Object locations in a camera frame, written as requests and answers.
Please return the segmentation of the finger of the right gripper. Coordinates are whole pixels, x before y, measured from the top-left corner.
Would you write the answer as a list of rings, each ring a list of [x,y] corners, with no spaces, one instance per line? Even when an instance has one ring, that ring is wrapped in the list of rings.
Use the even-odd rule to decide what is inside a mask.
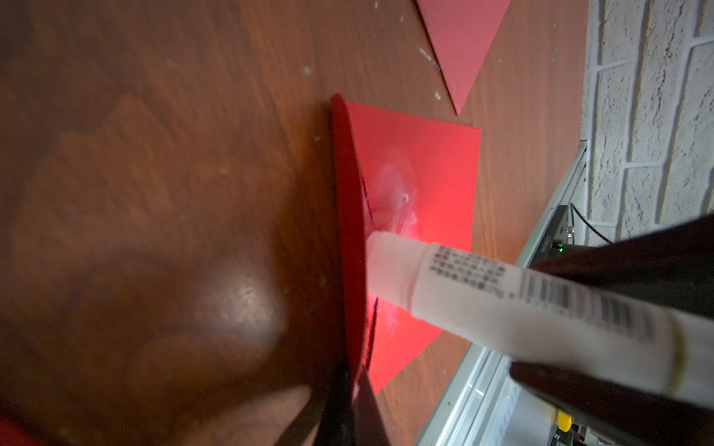
[[[713,215],[535,265],[579,284],[713,318]]]
[[[567,370],[513,362],[511,378],[622,445],[711,445],[713,412]]]

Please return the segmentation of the white glue stick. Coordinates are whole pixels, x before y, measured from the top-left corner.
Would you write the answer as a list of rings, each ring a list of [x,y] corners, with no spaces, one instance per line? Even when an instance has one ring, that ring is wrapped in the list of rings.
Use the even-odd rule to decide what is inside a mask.
[[[366,288],[516,362],[712,407],[708,319],[390,232],[367,239]]]

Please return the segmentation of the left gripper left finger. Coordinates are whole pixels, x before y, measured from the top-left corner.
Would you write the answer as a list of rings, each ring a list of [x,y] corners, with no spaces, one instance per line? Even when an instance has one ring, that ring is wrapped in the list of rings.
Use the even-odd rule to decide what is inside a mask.
[[[314,446],[353,445],[353,399],[348,364],[340,366],[327,393]]]

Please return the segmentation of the dark red envelope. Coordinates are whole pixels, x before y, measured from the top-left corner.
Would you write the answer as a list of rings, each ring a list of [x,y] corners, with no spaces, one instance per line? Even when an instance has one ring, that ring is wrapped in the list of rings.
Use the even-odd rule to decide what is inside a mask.
[[[418,0],[455,112],[460,114],[509,0]]]

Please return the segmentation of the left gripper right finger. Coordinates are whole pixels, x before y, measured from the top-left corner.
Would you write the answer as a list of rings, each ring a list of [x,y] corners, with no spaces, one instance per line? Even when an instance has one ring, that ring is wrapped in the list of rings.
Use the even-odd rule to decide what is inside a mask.
[[[358,371],[353,388],[353,445],[390,445],[376,394],[363,369]]]

